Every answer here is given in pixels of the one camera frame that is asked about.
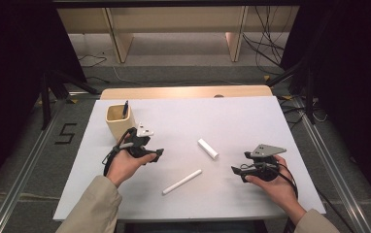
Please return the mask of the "person's right hand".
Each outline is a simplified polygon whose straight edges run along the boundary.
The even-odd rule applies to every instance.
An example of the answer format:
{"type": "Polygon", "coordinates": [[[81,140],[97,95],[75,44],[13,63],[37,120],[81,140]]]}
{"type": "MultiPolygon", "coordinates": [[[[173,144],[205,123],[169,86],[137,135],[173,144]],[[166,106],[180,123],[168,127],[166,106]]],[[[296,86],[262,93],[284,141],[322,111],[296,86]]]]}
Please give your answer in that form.
{"type": "Polygon", "coordinates": [[[247,176],[247,180],[262,188],[270,199],[285,211],[294,225],[306,214],[306,210],[299,204],[295,191],[291,185],[292,176],[287,169],[286,161],[275,155],[280,164],[282,174],[273,181],[265,182],[255,176],[247,176]]]}

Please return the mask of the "black overhead bar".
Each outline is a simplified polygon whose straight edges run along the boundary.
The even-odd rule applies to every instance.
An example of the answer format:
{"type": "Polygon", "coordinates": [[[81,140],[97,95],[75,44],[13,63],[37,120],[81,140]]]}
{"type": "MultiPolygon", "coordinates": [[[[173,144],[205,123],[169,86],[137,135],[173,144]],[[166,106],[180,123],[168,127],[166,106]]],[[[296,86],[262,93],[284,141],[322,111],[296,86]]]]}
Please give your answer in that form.
{"type": "Polygon", "coordinates": [[[50,0],[57,8],[301,6],[308,0],[50,0]]]}

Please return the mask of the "long white pen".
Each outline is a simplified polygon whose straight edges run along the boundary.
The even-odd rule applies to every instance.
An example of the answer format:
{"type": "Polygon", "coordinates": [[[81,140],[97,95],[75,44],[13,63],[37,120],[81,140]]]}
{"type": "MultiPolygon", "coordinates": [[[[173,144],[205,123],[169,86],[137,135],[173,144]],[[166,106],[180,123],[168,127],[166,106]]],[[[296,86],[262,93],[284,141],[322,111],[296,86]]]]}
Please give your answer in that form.
{"type": "Polygon", "coordinates": [[[197,176],[202,174],[202,170],[196,170],[193,173],[189,174],[188,176],[184,177],[183,179],[179,180],[178,182],[166,187],[165,189],[162,190],[162,195],[166,195],[173,191],[174,189],[180,187],[181,185],[191,181],[192,179],[196,178],[197,176]]]}

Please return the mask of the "beige pen holder cup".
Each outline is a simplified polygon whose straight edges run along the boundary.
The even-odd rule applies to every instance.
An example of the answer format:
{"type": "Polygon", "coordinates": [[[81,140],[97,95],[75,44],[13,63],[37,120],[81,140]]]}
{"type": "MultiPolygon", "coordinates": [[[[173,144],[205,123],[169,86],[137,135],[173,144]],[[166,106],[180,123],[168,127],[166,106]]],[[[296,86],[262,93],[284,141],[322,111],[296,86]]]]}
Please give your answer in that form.
{"type": "Polygon", "coordinates": [[[119,140],[127,129],[136,125],[135,117],[130,107],[128,107],[126,118],[121,118],[123,106],[124,104],[112,105],[106,111],[106,122],[116,140],[119,140]]]}

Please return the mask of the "light wooden table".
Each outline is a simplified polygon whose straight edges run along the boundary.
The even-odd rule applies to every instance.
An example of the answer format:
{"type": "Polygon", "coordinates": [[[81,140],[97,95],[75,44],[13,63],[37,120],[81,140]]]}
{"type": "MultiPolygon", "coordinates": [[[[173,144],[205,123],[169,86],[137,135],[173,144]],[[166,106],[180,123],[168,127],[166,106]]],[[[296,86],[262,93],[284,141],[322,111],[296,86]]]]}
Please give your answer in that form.
{"type": "Polygon", "coordinates": [[[272,96],[267,85],[107,88],[101,100],[272,96]]]}

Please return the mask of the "black tripod stand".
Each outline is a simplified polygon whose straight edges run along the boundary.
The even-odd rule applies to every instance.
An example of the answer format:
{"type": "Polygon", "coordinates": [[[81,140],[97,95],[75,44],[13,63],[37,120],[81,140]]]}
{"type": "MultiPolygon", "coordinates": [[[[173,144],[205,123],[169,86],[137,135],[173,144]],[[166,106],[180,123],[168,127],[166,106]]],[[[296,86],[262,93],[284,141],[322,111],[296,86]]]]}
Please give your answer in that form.
{"type": "Polygon", "coordinates": [[[51,105],[50,105],[50,94],[53,93],[57,100],[65,100],[70,95],[67,90],[65,83],[71,83],[72,85],[85,90],[90,94],[99,94],[99,91],[86,83],[76,80],[75,78],[57,70],[48,71],[41,78],[41,101],[43,108],[43,126],[45,130],[51,121],[51,105]]]}

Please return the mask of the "short white cylinder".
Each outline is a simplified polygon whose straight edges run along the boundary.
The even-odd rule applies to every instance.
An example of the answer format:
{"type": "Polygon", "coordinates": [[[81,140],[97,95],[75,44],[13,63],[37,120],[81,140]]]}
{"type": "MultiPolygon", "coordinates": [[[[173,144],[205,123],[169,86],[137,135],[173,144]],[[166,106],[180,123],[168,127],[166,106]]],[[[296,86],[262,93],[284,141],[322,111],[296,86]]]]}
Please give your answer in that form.
{"type": "Polygon", "coordinates": [[[197,144],[205,151],[212,159],[217,159],[219,153],[214,150],[204,139],[199,139],[197,144]]]}

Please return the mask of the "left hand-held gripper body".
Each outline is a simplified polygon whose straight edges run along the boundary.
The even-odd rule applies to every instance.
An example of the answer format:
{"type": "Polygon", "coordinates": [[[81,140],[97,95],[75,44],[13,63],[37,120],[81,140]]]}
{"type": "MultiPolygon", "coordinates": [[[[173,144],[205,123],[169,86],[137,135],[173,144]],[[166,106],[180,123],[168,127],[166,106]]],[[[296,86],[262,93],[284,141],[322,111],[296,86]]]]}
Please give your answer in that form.
{"type": "Polygon", "coordinates": [[[127,150],[135,158],[149,153],[145,145],[151,139],[153,133],[144,127],[142,123],[127,129],[118,141],[119,150],[127,150]]]}

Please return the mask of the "aluminium floor rail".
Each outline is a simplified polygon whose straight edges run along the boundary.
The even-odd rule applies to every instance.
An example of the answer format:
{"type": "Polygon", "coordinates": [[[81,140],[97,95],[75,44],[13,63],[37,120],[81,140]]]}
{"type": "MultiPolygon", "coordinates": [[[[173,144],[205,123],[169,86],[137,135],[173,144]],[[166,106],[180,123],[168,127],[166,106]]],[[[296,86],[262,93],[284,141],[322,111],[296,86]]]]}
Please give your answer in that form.
{"type": "Polygon", "coordinates": [[[38,159],[51,135],[53,126],[57,121],[59,113],[66,105],[65,100],[56,101],[52,106],[51,119],[44,129],[38,131],[38,135],[33,138],[34,143],[29,153],[24,157],[21,167],[17,174],[13,176],[13,182],[6,192],[0,191],[0,233],[3,232],[13,210],[21,197],[21,193],[26,187],[26,184],[31,177],[38,159]]]}
{"type": "Polygon", "coordinates": [[[371,233],[371,225],[362,208],[355,199],[352,190],[346,183],[340,169],[331,156],[317,127],[306,117],[303,124],[311,138],[324,168],[327,171],[334,187],[342,200],[342,203],[354,224],[355,233],[371,233]]]}

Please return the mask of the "person's left hand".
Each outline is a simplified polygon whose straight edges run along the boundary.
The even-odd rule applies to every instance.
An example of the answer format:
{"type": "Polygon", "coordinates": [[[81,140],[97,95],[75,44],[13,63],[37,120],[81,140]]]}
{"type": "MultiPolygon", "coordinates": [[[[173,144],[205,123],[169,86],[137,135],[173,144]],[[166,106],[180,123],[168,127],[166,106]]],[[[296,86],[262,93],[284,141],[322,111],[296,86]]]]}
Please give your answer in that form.
{"type": "Polygon", "coordinates": [[[119,188],[119,186],[124,181],[131,178],[142,165],[148,163],[146,161],[146,156],[148,154],[135,158],[131,156],[127,150],[121,150],[113,158],[106,178],[109,179],[116,188],[119,188]]]}

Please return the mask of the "black metal frame stand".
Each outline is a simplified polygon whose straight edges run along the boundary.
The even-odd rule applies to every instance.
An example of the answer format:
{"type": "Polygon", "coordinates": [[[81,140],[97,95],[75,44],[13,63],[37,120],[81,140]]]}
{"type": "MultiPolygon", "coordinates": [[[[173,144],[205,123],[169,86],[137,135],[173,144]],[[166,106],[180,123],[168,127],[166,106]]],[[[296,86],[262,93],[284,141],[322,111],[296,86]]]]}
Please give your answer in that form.
{"type": "Polygon", "coordinates": [[[314,95],[314,70],[310,62],[303,58],[291,68],[285,70],[281,75],[266,82],[266,85],[272,87],[288,78],[291,82],[288,87],[290,94],[298,95],[303,93],[305,95],[305,114],[308,120],[314,124],[313,117],[313,95],[314,95]]]}

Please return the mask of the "white table cover board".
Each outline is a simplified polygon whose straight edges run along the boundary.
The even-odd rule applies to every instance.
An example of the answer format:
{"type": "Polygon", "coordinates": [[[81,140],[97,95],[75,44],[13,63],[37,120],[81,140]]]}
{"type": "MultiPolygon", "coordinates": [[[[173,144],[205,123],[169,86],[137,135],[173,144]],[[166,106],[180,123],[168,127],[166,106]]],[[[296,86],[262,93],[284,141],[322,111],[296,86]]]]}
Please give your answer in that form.
{"type": "Polygon", "coordinates": [[[120,221],[284,216],[259,187],[243,183],[231,169],[247,163],[244,152],[260,144],[287,150],[283,157],[296,180],[301,205],[324,210],[275,97],[141,99],[129,105],[135,119],[153,133],[148,149],[164,152],[121,185],[120,221]],[[199,139],[219,153],[217,159],[203,151],[199,139]],[[163,189],[199,169],[201,175],[162,195],[163,189]]]}

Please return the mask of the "black curtain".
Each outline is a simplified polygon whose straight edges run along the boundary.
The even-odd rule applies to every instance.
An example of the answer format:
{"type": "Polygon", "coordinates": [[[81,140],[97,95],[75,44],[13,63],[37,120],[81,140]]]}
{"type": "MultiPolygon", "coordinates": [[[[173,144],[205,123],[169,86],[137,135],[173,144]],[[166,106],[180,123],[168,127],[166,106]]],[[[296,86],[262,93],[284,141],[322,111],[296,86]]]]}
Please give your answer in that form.
{"type": "Polygon", "coordinates": [[[304,57],[330,17],[312,55],[314,93],[371,185],[371,0],[303,0],[282,66],[304,57]]]}
{"type": "Polygon", "coordinates": [[[85,80],[51,0],[0,0],[0,168],[54,71],[85,80]]]}

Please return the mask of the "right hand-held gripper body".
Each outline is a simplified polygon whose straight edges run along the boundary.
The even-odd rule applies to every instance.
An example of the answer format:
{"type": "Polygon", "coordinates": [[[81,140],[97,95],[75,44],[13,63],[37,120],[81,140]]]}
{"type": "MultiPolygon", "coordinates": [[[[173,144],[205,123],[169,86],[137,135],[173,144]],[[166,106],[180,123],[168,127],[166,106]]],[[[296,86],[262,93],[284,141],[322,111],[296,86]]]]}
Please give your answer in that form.
{"type": "Polygon", "coordinates": [[[252,165],[243,166],[243,169],[247,171],[246,175],[258,177],[266,182],[276,179],[279,172],[279,163],[275,155],[286,151],[283,148],[264,144],[258,145],[253,151],[245,151],[245,157],[253,161],[252,165]]]}

